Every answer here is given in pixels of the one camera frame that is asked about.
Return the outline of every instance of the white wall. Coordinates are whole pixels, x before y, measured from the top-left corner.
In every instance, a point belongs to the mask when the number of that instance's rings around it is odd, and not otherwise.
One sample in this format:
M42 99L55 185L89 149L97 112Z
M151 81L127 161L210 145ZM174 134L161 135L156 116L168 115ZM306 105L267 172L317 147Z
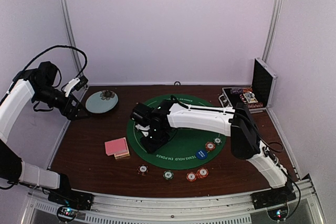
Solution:
M251 83L274 0L67 0L90 84Z
M279 74L274 112L310 173L328 223L336 206L336 1L283 0L269 65Z
M67 44L59 0L0 0L0 97L12 78L32 57L44 49ZM43 60L50 60L62 71L63 80L76 74L71 54L66 49L51 51ZM56 139L66 119L58 111L33 112L28 104L9 136L8 145L26 162L46 168ZM6 186L0 179L0 185ZM27 189L16 186L0 190L0 223L18 223Z

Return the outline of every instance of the white robotic arm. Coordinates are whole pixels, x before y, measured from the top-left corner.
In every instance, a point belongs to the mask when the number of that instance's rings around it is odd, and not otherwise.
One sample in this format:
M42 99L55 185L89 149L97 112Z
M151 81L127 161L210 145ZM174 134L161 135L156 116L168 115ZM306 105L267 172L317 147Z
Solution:
M257 125L244 104L237 104L235 108L195 106L172 96L156 108L139 103L133 109L131 119L142 131L144 136L140 142L148 153L155 152L171 139L168 132L172 128L191 128L230 136L232 154L253 164L272 188L252 194L256 209L296 198L287 170L261 139Z
M79 50L71 46L53 46L44 52L56 47ZM90 116L85 107L71 94L73 90L82 88L87 83L87 79L84 76L76 77L65 85L66 91L59 91L53 87L57 71L59 71L58 68L49 61L42 62L37 69L27 70L25 67L14 78L9 90L0 101L0 178L8 180L11 184L0 189L10 189L16 184L41 187L49 190L48 199L51 201L69 205L75 209L89 209L93 195L73 191L66 175L26 163L7 146L12 127L29 101L44 102L51 109L58 108L60 113L69 120Z
M173 128L191 128L204 131L217 132L224 136L231 136L231 123L235 109L213 108L185 104L184 108L180 103L175 103L169 109L167 119L170 127ZM268 147L259 142L259 149L269 151ZM279 163L279 159L270 157L267 152L260 151L253 157L246 159L253 164L258 171L267 179L272 188L283 187L287 182L287 177L281 171L286 169Z

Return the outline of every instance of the green poker chip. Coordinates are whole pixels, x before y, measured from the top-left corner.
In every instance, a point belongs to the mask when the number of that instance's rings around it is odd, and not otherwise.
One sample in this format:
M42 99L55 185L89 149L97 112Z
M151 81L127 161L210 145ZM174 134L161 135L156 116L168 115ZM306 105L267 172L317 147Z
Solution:
M167 180L170 180L174 177L174 173L171 171L171 170L166 170L164 173L163 173L163 177Z
M219 137L216 137L216 138L214 139L214 143L215 143L216 145L220 145L220 144L222 144L222 139L220 139Z

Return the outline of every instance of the wooden table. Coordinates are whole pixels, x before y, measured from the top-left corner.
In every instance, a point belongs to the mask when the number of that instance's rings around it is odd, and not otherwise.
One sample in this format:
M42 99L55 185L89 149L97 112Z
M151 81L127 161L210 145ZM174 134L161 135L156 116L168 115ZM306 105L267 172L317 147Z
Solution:
M229 138L221 153L205 165L209 176L192 183L186 180L189 170L176 170L172 180L165 180L164 169L147 164L132 148L129 159L116 161L105 154L104 142L126 136L126 125L137 102L175 93L194 95L220 106L220 86L90 87L83 102L91 94L105 89L116 92L118 105L105 114L71 122L51 167L53 171L67 174L74 189L135 197L195 197L269 188L266 179L252 164L233 157ZM253 114L253 117L267 142L281 142L267 112ZM287 153L284 151L277 156L295 177ZM146 176L136 172L141 164L149 166Z

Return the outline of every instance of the red playing cards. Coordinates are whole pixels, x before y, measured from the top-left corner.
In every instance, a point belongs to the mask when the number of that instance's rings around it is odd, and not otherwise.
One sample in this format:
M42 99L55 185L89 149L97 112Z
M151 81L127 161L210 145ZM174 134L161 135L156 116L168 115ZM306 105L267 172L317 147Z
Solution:
M116 159L130 155L125 137L105 142L105 151L108 156L114 155Z

